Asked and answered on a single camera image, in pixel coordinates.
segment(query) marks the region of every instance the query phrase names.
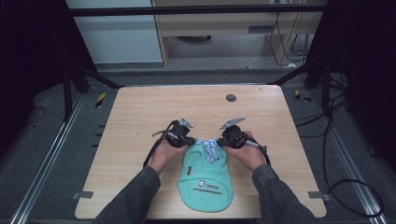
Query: wooden table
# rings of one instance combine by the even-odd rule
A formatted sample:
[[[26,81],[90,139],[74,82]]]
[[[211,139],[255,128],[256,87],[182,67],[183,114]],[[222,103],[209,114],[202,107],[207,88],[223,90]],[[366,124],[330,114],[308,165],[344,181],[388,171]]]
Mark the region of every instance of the wooden table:
[[[235,102],[226,96],[234,94]],[[252,131],[255,139],[268,146],[268,155],[279,177],[316,217],[324,217],[321,199],[310,199],[308,191],[318,191],[282,90],[278,86],[161,86],[119,90],[100,146],[85,183],[91,199],[80,198],[76,217],[95,218],[99,212],[142,169],[157,137],[174,119],[184,117],[193,124],[189,136],[220,137],[219,126],[228,119],[246,117],[238,126]],[[179,195],[177,180],[182,157],[161,174],[162,186],[154,197],[148,218],[260,218],[258,192],[251,172],[228,157],[233,182],[233,201],[218,213],[190,209]]]

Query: metal bracket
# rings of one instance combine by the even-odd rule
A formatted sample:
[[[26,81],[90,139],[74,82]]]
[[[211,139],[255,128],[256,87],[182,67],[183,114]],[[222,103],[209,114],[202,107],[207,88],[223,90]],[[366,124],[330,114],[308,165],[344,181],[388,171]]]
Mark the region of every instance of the metal bracket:
[[[80,198],[87,198],[91,199],[93,195],[92,191],[82,191],[82,192],[74,192],[72,195],[72,199],[80,199]]]
[[[320,191],[308,191],[308,196],[310,199],[321,198],[323,202],[328,202],[332,199],[330,194],[322,194]]]
[[[246,119],[245,117],[239,119],[229,119],[225,124],[219,127],[220,130],[230,128],[231,126],[241,122],[242,120]]]
[[[186,119],[181,118],[180,122],[178,123],[180,126],[193,128],[192,124],[190,124]]]

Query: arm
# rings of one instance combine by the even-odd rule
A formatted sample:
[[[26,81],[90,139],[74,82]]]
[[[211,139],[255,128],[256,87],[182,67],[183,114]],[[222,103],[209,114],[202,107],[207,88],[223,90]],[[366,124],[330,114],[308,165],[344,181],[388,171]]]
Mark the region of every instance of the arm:
[[[187,148],[187,146],[171,147],[166,140],[162,141],[154,151],[148,166],[120,191],[93,223],[143,223],[151,201],[160,188],[159,175]]]
[[[93,223],[143,223],[160,185],[157,172],[146,166],[102,210]]]
[[[318,223],[311,211],[298,201],[270,165],[257,167],[252,181],[259,192],[265,223]]]
[[[245,134],[253,137],[251,132]],[[253,172],[252,181],[259,192],[262,218],[265,223],[318,223],[314,215],[303,206],[282,182],[256,147],[245,145],[240,149],[225,148]]]

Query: black cable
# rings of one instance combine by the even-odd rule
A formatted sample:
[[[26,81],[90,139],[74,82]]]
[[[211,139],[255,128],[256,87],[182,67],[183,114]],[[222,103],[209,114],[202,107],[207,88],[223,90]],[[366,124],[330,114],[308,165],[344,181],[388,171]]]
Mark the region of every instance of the black cable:
[[[43,118],[46,116],[46,114],[47,114],[47,110],[46,110],[44,107],[42,107],[42,106],[34,106],[33,108],[42,109],[44,113],[43,113],[43,115],[41,115],[40,118],[38,118],[38,119],[36,119],[36,120],[33,120],[33,121],[30,121],[30,122],[26,122],[25,124],[33,124],[33,123],[36,123],[36,122],[38,122],[39,120],[43,119]]]
[[[309,53],[309,35],[305,35],[305,44],[304,44],[304,46],[305,46],[305,48],[304,48],[304,56],[303,56],[303,59],[305,59],[305,61],[306,61],[306,58],[308,57],[308,53]]]
[[[303,126],[303,125],[306,125],[306,124],[312,123],[312,122],[314,122],[315,120],[318,120],[318,119],[322,118],[323,116],[325,116],[325,114],[321,114],[321,115],[319,115],[319,116],[315,117],[314,119],[311,119],[311,120],[309,120],[309,121],[306,121],[306,122],[304,122],[304,123],[301,123],[301,124],[296,124],[296,127],[300,127],[300,126]]]
[[[301,119],[309,119],[309,118],[320,116],[320,115],[323,115],[323,113],[316,114],[316,115],[309,115],[309,116],[306,116],[306,117],[303,117],[303,118],[299,118],[299,119],[294,119],[294,121],[301,120]]]
[[[341,95],[338,95],[337,97],[334,98],[334,100],[332,101],[332,104],[331,104],[331,107],[330,107],[329,111],[333,112],[333,110],[334,110],[337,106],[339,106],[339,105],[344,105],[344,104],[345,104],[345,101],[346,101],[346,100],[344,100],[344,101],[338,103],[337,105],[334,105],[335,99],[337,99],[338,97],[341,97],[341,96],[343,96],[343,95],[344,95],[344,94],[341,94]],[[382,214],[382,212],[384,211],[384,202],[383,202],[382,198],[380,197],[380,195],[379,195],[372,187],[370,187],[368,184],[366,184],[366,183],[364,183],[364,182],[362,182],[362,181],[356,180],[356,179],[343,179],[343,180],[337,181],[337,182],[334,183],[333,185],[330,185],[329,179],[328,179],[328,177],[327,177],[327,171],[326,171],[326,140],[327,140],[327,134],[328,134],[330,128],[332,127],[332,114],[331,114],[331,113],[329,113],[328,118],[329,118],[329,121],[328,121],[328,124],[327,124],[327,126],[326,126],[326,130],[325,130],[325,133],[324,133],[324,135],[323,135],[323,142],[322,142],[322,169],[323,169],[323,177],[324,177],[326,186],[327,186],[327,188],[328,188],[328,194],[331,194],[337,202],[339,202],[339,203],[340,203],[341,205],[343,205],[347,210],[349,210],[350,212],[352,212],[352,213],[354,213],[354,214],[356,214],[356,215],[358,215],[358,216],[361,216],[361,217],[377,217],[377,216],[380,216],[380,215]],[[357,210],[351,208],[350,206],[346,205],[344,202],[342,202],[342,201],[334,194],[334,192],[332,192],[332,191],[333,191],[337,186],[339,186],[340,184],[343,184],[343,183],[346,183],[346,182],[352,182],[352,183],[362,184],[362,185],[364,185],[365,187],[369,188],[369,189],[372,191],[372,193],[375,195],[375,197],[379,200],[379,208],[380,208],[379,211],[378,211],[377,213],[375,213],[375,214],[368,215],[368,214],[365,214],[365,213],[361,213],[361,212],[359,212],[359,211],[357,211]]]
[[[301,137],[301,138],[314,138],[314,137],[321,137],[321,136],[323,136],[324,135],[324,133],[323,134],[319,134],[319,135],[308,135],[308,136],[304,136],[304,135],[301,135],[301,136],[299,136],[299,137]]]
[[[299,41],[300,41],[300,36],[296,35],[294,37],[294,40],[293,40],[293,43],[291,44],[291,48],[290,49],[291,49],[291,53],[292,54],[294,54],[295,56],[301,57],[301,56],[303,56],[303,54],[297,54],[295,52],[301,52],[301,51],[304,51],[304,50],[303,49],[294,49],[294,45],[295,45],[295,43],[297,41],[297,38],[299,38]]]
[[[143,168],[145,168],[148,164],[149,164],[149,160],[151,159],[152,154],[154,154],[155,149],[157,149],[157,147],[160,145],[161,141],[163,139],[165,139],[165,136],[169,133],[169,128],[174,125],[175,123],[177,123],[177,120],[173,120],[168,127],[166,127],[165,130],[154,133],[152,136],[157,135],[158,133],[162,133],[161,137],[154,143],[154,145],[152,146],[151,150],[149,151],[145,161],[143,162]]]
[[[353,12],[353,10],[355,9],[355,7],[356,7],[356,5],[358,4],[358,2],[359,2],[359,0],[356,0],[356,1],[355,1],[354,5],[353,5],[353,6],[351,7],[351,9],[348,11],[348,13],[345,15],[345,17],[337,24],[337,26],[333,29],[333,31],[332,31],[329,35],[326,36],[327,38],[321,43],[321,45],[319,45],[319,46],[316,48],[316,50],[310,51],[310,52],[312,52],[312,53],[309,54],[309,58],[308,58],[308,60],[311,60],[311,61],[310,61],[310,62],[311,62],[310,64],[312,64],[312,63],[317,63],[317,62],[320,61],[320,57],[317,56],[317,54],[319,54],[321,51],[323,51],[324,47],[328,46],[328,45],[329,45],[329,42],[332,41],[333,37],[334,37],[335,35],[337,35],[337,33],[340,31],[342,25],[347,21],[347,19],[348,19],[348,18],[350,17],[350,15],[352,14],[352,12]],[[290,78],[292,78],[292,77],[295,77],[295,76],[299,75],[299,73],[301,73],[302,71],[304,71],[304,69],[306,69],[306,68],[302,68],[302,67],[301,67],[301,68],[298,68],[298,69],[296,69],[295,71],[293,71],[293,72],[287,74],[286,76],[284,76],[284,77],[282,77],[282,78],[280,78],[280,79],[278,79],[278,80],[276,80],[276,81],[270,82],[269,84],[276,84],[276,83],[277,83],[276,85],[280,85],[280,84],[284,83],[285,81],[287,81],[288,79],[290,79]]]
[[[307,46],[306,36],[305,36],[304,47],[303,47],[303,58],[302,58],[302,63],[303,63],[303,64],[304,64],[304,57],[305,57],[306,48],[308,48],[308,46]]]
[[[280,14],[279,12],[276,13],[276,22],[275,22],[274,30],[275,30],[275,28],[276,28],[276,29],[277,29],[277,33],[279,34],[279,39],[280,39],[280,43],[282,44],[283,53],[285,54],[286,58],[289,59],[289,61],[290,61],[291,63],[300,62],[301,60],[294,60],[294,59],[291,59],[291,58],[289,57],[288,53],[286,52],[285,43],[283,42],[282,34],[280,33],[280,29],[279,29],[279,14]],[[271,44],[271,39],[272,39],[272,36],[273,36],[273,32],[272,32],[271,35],[270,35],[270,44]]]
[[[374,194],[374,196],[379,200],[379,211],[377,213],[375,213],[375,214],[369,215],[369,214],[361,213],[361,212],[349,207],[344,202],[342,202],[332,191],[337,186],[339,186],[339,185],[341,185],[343,183],[346,183],[346,182],[357,183],[357,184],[363,185],[364,187],[368,188]],[[339,202],[341,205],[343,205],[347,210],[349,210],[350,212],[355,213],[356,215],[361,216],[361,217],[368,217],[368,218],[377,217],[377,216],[381,215],[384,212],[384,207],[385,207],[384,206],[384,201],[382,200],[382,198],[378,194],[378,192],[375,189],[373,189],[370,185],[368,185],[368,184],[366,184],[366,183],[364,183],[362,181],[356,180],[356,179],[343,179],[343,180],[340,180],[340,181],[336,182],[328,190],[328,194],[331,194],[334,197],[334,199],[337,200],[337,202]]]
[[[274,29],[273,29],[273,31],[271,32],[271,35],[270,35],[270,47],[271,47],[271,51],[272,51],[273,54],[274,54],[274,57],[276,56],[276,54],[275,54],[274,48],[273,48],[273,46],[272,46],[272,36],[273,36],[274,31],[275,31],[278,18],[279,18],[279,13],[277,12],[277,13],[276,13],[276,21],[275,21]],[[276,62],[277,65],[279,65],[279,66],[285,66],[285,65],[287,65],[287,64],[279,63],[276,59],[275,59],[275,62]]]
[[[229,135],[233,136],[233,137],[242,137],[243,139],[247,139],[250,142],[253,142],[253,143],[256,143],[257,145],[259,145],[258,149],[262,152],[262,155],[264,156],[265,162],[268,165],[271,165],[270,158],[268,157],[268,154],[267,154],[267,147],[266,146],[262,146],[260,143],[258,143],[256,141],[256,139],[254,139],[253,137],[251,137],[251,136],[249,136],[249,135],[247,135],[245,133],[229,133]]]

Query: black pole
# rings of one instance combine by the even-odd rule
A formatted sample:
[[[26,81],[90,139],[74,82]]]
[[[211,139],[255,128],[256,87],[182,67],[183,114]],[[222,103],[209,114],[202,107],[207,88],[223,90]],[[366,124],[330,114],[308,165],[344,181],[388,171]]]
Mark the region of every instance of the black pole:
[[[285,5],[239,5],[239,6],[193,6],[193,7],[113,7],[113,8],[73,8],[50,10],[51,16],[72,17],[97,16],[138,16],[171,14],[211,14],[211,13],[255,13],[255,12],[312,12],[324,11],[326,4],[285,4]]]
[[[323,62],[322,75],[322,109],[325,114],[330,116],[329,102],[330,102],[330,61],[325,59]]]
[[[84,66],[81,65],[81,64],[75,63],[75,64],[74,64],[74,67],[75,67],[78,71],[84,73],[85,75],[88,75],[88,76],[90,76],[90,77],[95,78],[96,80],[98,80],[98,81],[100,81],[100,82],[106,84],[106,85],[107,85],[108,87],[110,87],[110,88],[119,89],[119,88],[125,87],[125,85],[117,84],[117,83],[115,83],[115,82],[112,82],[112,81],[108,80],[108,79],[105,78],[105,77],[99,76],[99,74],[97,74],[97,73],[91,71],[90,69],[84,67]]]
[[[69,69],[66,67],[63,73],[63,82],[64,82],[64,121],[67,121],[72,114],[73,106],[72,106],[72,92],[70,85],[70,74]]]

